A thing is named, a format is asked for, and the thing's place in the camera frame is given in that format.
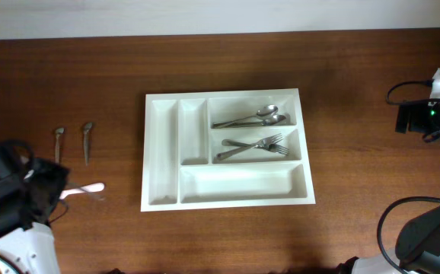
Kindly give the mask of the pink plastic knife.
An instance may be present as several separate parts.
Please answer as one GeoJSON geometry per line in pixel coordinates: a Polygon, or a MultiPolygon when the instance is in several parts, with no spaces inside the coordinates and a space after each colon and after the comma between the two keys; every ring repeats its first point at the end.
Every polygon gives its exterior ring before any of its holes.
{"type": "Polygon", "coordinates": [[[104,200],[104,197],[99,192],[105,189],[104,183],[91,183],[85,186],[79,186],[68,190],[63,190],[60,195],[60,199],[65,199],[68,196],[85,193],[96,200],[104,200]]]}

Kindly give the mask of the small metal teaspoon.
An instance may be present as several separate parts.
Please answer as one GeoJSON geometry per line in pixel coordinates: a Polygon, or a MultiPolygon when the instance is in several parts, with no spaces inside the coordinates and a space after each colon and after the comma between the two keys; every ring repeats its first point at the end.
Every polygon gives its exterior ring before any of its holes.
{"type": "Polygon", "coordinates": [[[89,165],[89,148],[90,148],[89,133],[90,133],[92,127],[93,127],[93,123],[89,122],[83,126],[83,130],[82,130],[82,132],[83,132],[84,162],[85,162],[86,166],[89,165]]]}
{"type": "Polygon", "coordinates": [[[60,163],[60,152],[61,152],[61,136],[64,134],[65,128],[60,127],[55,130],[55,162],[60,163]]]}

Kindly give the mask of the metal fork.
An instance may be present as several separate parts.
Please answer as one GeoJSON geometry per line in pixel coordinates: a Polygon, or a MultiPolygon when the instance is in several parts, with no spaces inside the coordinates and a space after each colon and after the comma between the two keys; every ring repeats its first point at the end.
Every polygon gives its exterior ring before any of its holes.
{"type": "MultiPolygon", "coordinates": [[[[236,147],[246,147],[248,146],[247,143],[243,143],[243,142],[236,142],[234,140],[230,140],[230,139],[224,139],[222,141],[222,145],[224,146],[236,146],[236,147]]],[[[266,145],[266,146],[261,146],[259,147],[259,149],[265,150],[265,151],[269,151],[272,153],[277,153],[277,154],[281,154],[281,155],[288,155],[289,154],[289,149],[282,146],[282,145],[278,145],[278,144],[271,144],[271,145],[266,145]]]]}
{"type": "Polygon", "coordinates": [[[216,158],[220,161],[225,160],[231,156],[234,156],[236,154],[240,154],[241,152],[253,149],[253,148],[265,148],[265,147],[269,147],[270,145],[274,145],[280,141],[283,140],[283,136],[281,133],[272,135],[270,137],[266,137],[264,139],[261,139],[257,142],[254,142],[250,145],[244,146],[244,147],[239,147],[230,151],[224,151],[221,153],[218,153],[216,155],[216,158]]]}

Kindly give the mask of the metal tablespoon dark handle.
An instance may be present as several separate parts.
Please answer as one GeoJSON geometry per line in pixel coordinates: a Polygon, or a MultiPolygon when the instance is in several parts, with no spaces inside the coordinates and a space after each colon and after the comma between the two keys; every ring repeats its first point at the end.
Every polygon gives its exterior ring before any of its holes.
{"type": "Polygon", "coordinates": [[[261,120],[259,122],[248,123],[233,123],[226,126],[226,128],[240,128],[240,127],[254,127],[254,126],[277,126],[287,122],[286,116],[282,114],[276,114],[268,119],[261,120]]]}

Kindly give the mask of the metal tablespoon silver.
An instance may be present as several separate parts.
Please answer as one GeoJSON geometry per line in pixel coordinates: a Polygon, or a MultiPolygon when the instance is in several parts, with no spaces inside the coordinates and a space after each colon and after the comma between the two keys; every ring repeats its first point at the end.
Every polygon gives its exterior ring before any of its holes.
{"type": "Polygon", "coordinates": [[[259,119],[259,120],[263,120],[263,119],[267,119],[270,118],[272,116],[274,116],[275,114],[277,114],[279,111],[279,108],[276,105],[270,104],[270,105],[266,105],[264,107],[261,107],[254,115],[252,116],[247,116],[244,118],[240,118],[240,119],[234,119],[232,121],[228,121],[228,122],[222,122],[222,123],[214,123],[212,125],[213,129],[219,129],[219,128],[224,128],[227,126],[230,126],[234,123],[240,122],[240,121],[244,121],[246,119],[259,119]]]}

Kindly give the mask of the metal tongs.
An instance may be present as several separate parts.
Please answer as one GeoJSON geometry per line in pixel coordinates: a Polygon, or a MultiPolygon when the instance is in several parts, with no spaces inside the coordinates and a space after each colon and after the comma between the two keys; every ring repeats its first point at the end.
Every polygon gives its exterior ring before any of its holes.
{"type": "Polygon", "coordinates": [[[92,197],[97,201],[104,201],[105,198],[98,194],[98,192],[104,190],[104,183],[92,183],[86,186],[81,186],[77,183],[68,182],[68,185],[74,190],[74,194],[86,193],[88,196],[92,197]]]}

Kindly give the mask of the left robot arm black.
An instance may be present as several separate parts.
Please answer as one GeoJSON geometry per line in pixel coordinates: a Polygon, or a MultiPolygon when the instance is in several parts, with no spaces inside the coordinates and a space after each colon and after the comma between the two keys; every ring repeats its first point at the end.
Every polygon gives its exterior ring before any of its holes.
{"type": "Polygon", "coordinates": [[[68,175],[24,141],[0,142],[0,273],[60,271],[50,216],[68,175]]]}

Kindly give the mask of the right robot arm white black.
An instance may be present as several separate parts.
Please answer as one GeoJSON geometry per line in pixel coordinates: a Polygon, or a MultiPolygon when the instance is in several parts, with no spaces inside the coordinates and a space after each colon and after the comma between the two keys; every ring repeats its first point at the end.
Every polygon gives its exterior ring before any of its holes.
{"type": "MultiPolygon", "coordinates": [[[[418,132],[425,143],[431,143],[440,140],[440,69],[421,84],[430,88],[429,98],[400,102],[387,99],[386,102],[398,108],[396,132],[418,132]]],[[[411,196],[391,203],[378,221],[376,238],[380,255],[355,256],[339,264],[335,271],[346,274],[440,273],[440,198],[411,196]],[[409,220],[401,229],[394,249],[386,250],[382,240],[384,221],[393,209],[408,202],[431,202],[437,206],[409,220]]]]}

